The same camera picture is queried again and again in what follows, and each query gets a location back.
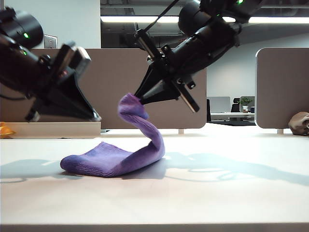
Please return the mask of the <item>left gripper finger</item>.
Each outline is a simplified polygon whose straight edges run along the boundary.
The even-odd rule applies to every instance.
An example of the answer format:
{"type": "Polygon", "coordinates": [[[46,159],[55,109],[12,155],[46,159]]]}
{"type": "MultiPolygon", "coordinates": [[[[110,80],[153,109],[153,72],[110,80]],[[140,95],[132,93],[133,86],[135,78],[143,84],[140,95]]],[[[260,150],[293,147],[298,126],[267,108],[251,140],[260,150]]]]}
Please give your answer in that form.
{"type": "MultiPolygon", "coordinates": [[[[77,78],[72,75],[65,81],[58,85],[53,86],[48,93],[48,100],[50,102],[58,102],[61,99],[67,99],[70,101],[85,101],[91,106],[88,100],[83,95],[77,82],[77,78]]],[[[101,120],[101,116],[93,109],[93,120],[101,120]]]]}
{"type": "Polygon", "coordinates": [[[93,109],[85,101],[61,99],[57,102],[50,102],[40,109],[40,114],[93,120],[93,109]]]}

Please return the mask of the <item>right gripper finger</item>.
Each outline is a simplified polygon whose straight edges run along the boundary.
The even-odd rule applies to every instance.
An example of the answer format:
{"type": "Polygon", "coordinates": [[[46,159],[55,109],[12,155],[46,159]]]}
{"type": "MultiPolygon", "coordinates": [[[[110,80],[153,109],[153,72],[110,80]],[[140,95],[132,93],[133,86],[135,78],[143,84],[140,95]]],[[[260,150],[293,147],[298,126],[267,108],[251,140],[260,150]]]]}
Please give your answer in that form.
{"type": "Polygon", "coordinates": [[[147,72],[140,86],[138,87],[134,95],[137,98],[141,99],[141,90],[142,90],[143,85],[148,86],[151,84],[156,84],[160,80],[164,80],[164,78],[166,77],[166,74],[167,72],[164,71],[163,69],[155,67],[154,65],[150,65],[147,69],[147,72]]]}
{"type": "Polygon", "coordinates": [[[143,85],[141,90],[141,103],[149,104],[153,102],[162,102],[168,100],[177,100],[180,92],[172,83],[166,83],[160,80],[156,84],[148,86],[143,85]]]}

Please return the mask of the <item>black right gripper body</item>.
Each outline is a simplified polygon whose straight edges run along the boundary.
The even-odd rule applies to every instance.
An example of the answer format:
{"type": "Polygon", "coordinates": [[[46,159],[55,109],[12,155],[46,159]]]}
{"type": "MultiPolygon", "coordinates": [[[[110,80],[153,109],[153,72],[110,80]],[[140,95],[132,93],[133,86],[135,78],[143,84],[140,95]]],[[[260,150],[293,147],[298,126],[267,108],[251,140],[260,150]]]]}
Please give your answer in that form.
{"type": "Polygon", "coordinates": [[[166,71],[167,74],[164,81],[166,83],[172,83],[176,87],[176,89],[180,92],[179,98],[182,98],[192,112],[198,112],[200,110],[199,105],[185,87],[187,84],[190,84],[191,87],[195,87],[196,85],[192,80],[191,75],[181,77],[178,70],[171,64],[170,59],[167,56],[167,54],[171,51],[171,48],[169,46],[165,46],[163,47],[163,52],[161,53],[143,29],[136,32],[136,39],[142,45],[143,49],[149,54],[149,65],[154,65],[155,67],[166,71]]]}

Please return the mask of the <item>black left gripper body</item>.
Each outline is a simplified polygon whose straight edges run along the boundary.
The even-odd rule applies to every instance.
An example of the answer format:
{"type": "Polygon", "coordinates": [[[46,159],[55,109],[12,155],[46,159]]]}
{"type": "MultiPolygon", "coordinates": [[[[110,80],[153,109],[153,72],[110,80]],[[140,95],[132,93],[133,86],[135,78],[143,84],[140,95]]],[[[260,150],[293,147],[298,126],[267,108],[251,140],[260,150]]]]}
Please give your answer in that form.
{"type": "Polygon", "coordinates": [[[57,55],[49,57],[44,54],[39,57],[39,63],[45,68],[43,76],[39,79],[38,85],[31,92],[36,100],[27,116],[25,117],[28,122],[37,122],[40,118],[40,109],[44,105],[48,105],[48,93],[50,89],[60,84],[61,78],[68,78],[72,76],[73,70],[67,68],[76,50],[75,42],[67,42],[62,45],[57,55]]]}

